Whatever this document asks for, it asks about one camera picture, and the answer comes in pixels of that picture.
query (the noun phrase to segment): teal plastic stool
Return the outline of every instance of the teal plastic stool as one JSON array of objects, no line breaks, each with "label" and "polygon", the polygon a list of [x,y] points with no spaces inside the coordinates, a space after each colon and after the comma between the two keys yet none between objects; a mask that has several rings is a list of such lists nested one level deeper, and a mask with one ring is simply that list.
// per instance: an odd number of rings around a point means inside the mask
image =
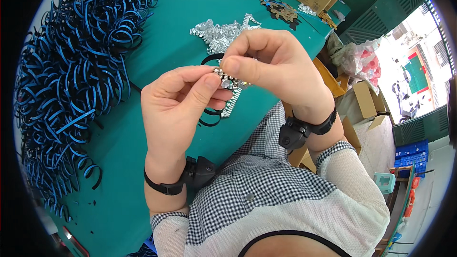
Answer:
[{"label": "teal plastic stool", "polygon": [[382,194],[392,193],[395,187],[395,175],[390,173],[374,173],[374,182]]}]

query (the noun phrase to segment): sleeve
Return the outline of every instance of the sleeve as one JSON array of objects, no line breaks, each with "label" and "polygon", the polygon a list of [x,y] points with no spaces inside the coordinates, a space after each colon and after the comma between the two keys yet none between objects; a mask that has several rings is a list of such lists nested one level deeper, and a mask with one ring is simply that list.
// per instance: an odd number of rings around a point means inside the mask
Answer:
[{"label": "sleeve", "polygon": [[150,222],[158,257],[184,256],[189,215],[182,212],[155,214]]},{"label": "sleeve", "polygon": [[316,159],[316,167],[318,175],[376,214],[378,220],[387,226],[390,212],[384,197],[349,142],[339,141],[322,152]]}]

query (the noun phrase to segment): fingernail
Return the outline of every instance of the fingernail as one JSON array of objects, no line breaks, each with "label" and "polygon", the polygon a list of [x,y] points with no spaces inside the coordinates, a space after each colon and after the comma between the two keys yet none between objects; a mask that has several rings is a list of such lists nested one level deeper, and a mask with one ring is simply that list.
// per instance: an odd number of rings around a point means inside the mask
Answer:
[{"label": "fingernail", "polygon": [[217,88],[220,83],[220,78],[215,74],[211,74],[205,78],[205,84],[211,89]]},{"label": "fingernail", "polygon": [[227,58],[227,61],[225,64],[222,66],[222,69],[226,71],[227,73],[230,73],[230,75],[236,75],[238,74],[239,70],[239,60],[236,58]]}]

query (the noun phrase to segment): green work table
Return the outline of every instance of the green work table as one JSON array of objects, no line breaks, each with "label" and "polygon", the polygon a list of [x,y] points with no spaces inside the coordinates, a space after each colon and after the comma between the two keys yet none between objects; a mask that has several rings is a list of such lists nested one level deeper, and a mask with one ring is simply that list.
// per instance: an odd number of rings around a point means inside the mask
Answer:
[{"label": "green work table", "polygon": [[[296,0],[286,3],[297,8]],[[343,14],[349,8],[337,2]],[[262,23],[262,28],[290,30],[302,43],[311,58],[322,49],[331,28],[307,18],[293,31],[282,20],[275,20],[259,0],[159,0],[143,26],[143,43],[127,59],[131,82],[140,88],[166,71],[179,66],[199,65],[207,56],[207,45],[189,35],[196,24],[212,19],[214,24],[242,22],[246,13]],[[273,94],[252,86],[244,90],[229,118],[215,127],[197,127],[187,155],[204,156],[222,164],[252,133],[266,112],[278,102]],[[210,116],[203,119],[211,122]],[[132,90],[129,100],[99,118],[101,130],[91,125],[91,142],[84,146],[89,157],[103,169],[103,180],[92,190],[98,178],[94,173],[84,179],[79,173],[80,191],[64,198],[73,220],[52,216],[59,235],[75,256],[74,246],[66,239],[62,226],[88,250],[91,257],[124,256],[136,252],[151,235],[149,211],[144,199],[144,158],[146,137],[140,106],[140,94]]]}]

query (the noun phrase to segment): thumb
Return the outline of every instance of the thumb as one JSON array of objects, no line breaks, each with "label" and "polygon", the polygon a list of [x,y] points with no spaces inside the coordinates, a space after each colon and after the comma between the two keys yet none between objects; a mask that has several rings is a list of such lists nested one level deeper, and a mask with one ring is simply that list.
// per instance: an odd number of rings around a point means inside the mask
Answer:
[{"label": "thumb", "polygon": [[221,79],[214,73],[202,76],[191,88],[186,98],[180,103],[183,111],[198,119],[202,116],[203,110],[207,107],[211,96],[221,84]]},{"label": "thumb", "polygon": [[269,90],[280,83],[283,77],[279,65],[266,64],[240,55],[225,58],[221,65],[223,71],[230,76]]}]

